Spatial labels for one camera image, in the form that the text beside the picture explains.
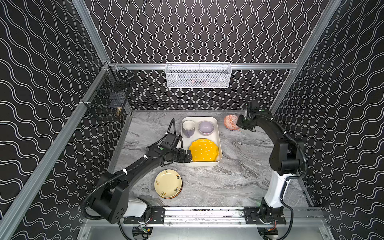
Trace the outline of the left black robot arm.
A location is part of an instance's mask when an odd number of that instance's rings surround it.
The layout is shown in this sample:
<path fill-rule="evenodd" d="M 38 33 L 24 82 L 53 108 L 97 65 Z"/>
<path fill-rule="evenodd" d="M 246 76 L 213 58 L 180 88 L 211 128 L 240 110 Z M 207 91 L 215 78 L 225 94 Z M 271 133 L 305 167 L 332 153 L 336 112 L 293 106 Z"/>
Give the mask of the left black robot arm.
<path fill-rule="evenodd" d="M 183 149 L 183 137 L 176 132 L 172 119 L 165 135 L 145 148 L 145 154 L 128 167 L 100 176 L 99 182 L 83 200 L 81 214 L 88 220 L 117 223 L 129 207 L 132 187 L 153 169 L 172 163 L 190 163 L 190 150 Z"/>

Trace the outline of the red patterned bowl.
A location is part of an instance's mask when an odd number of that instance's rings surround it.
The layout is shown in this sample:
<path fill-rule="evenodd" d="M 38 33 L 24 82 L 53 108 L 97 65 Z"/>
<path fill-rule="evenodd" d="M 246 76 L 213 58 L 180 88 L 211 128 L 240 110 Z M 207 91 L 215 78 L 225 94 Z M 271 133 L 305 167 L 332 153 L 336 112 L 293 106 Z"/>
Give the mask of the red patterned bowl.
<path fill-rule="evenodd" d="M 230 131 L 237 131 L 240 127 L 237 126 L 238 116 L 236 115 L 227 115 L 224 118 L 224 125 Z"/>

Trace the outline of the lavender mug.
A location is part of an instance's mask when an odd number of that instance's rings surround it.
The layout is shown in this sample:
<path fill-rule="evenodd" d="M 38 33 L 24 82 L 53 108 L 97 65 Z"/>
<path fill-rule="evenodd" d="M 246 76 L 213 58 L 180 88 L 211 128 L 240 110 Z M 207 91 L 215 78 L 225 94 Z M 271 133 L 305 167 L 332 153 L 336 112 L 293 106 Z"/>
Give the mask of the lavender mug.
<path fill-rule="evenodd" d="M 182 133 L 187 137 L 190 138 L 195 133 L 195 122 L 191 120 L 186 120 L 182 124 Z"/>

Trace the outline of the yellow dotted scalloped plate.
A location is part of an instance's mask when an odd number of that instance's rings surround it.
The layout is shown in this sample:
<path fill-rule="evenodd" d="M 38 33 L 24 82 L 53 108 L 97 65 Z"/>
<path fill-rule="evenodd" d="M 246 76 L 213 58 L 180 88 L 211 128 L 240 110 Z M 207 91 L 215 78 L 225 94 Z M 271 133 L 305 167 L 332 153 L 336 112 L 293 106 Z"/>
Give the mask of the yellow dotted scalloped plate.
<path fill-rule="evenodd" d="M 209 139 L 198 139 L 191 143 L 189 150 L 193 162 L 215 162 L 219 157 L 219 147 Z"/>

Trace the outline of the white plastic bin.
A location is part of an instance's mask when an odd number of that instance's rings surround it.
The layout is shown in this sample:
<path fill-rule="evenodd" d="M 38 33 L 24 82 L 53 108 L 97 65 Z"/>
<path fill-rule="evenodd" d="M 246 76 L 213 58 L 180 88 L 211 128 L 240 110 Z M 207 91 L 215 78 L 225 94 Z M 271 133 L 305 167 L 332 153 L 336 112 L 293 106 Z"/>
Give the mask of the white plastic bin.
<path fill-rule="evenodd" d="M 210 134 L 200 131 L 199 125 L 213 126 Z M 218 122 L 213 117 L 186 117 L 182 120 L 183 149 L 190 150 L 192 160 L 188 167 L 214 167 L 223 158 Z"/>

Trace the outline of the cream plate with characters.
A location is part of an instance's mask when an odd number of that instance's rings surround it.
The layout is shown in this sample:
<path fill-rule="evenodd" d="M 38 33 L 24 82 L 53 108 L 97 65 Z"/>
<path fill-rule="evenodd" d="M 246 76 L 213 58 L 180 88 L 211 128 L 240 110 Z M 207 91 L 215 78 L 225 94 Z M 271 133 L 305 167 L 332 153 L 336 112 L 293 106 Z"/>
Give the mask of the cream plate with characters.
<path fill-rule="evenodd" d="M 154 187 L 156 193 L 161 193 L 162 191 L 169 193 L 175 188 L 180 188 L 183 186 L 183 180 L 181 175 L 172 169 L 167 169 L 160 172 L 154 182 Z"/>

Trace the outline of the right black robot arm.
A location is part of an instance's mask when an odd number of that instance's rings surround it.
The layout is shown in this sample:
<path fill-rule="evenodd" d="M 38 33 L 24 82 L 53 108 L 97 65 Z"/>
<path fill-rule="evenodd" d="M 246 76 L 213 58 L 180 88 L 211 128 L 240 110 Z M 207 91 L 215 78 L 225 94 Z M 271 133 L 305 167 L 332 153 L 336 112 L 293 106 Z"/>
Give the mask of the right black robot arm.
<path fill-rule="evenodd" d="M 288 208 L 283 203 L 290 180 L 298 180 L 307 174 L 307 158 L 304 143 L 293 138 L 278 122 L 269 110 L 260 107 L 256 100 L 246 103 L 246 112 L 239 115 L 237 126 L 243 130 L 264 130 L 274 147 L 269 157 L 269 164 L 274 171 L 266 195 L 255 212 L 245 211 L 248 224 L 285 224 L 283 210 Z"/>

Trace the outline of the lavender bowl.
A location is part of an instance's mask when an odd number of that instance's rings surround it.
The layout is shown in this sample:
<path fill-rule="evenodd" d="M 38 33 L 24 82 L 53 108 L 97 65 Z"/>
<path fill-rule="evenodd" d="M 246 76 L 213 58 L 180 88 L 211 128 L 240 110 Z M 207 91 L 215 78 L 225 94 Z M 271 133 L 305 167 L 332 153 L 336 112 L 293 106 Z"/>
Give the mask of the lavender bowl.
<path fill-rule="evenodd" d="M 199 123 L 199 132 L 203 136 L 209 136 L 211 135 L 215 130 L 215 126 L 212 122 L 210 121 L 201 121 Z"/>

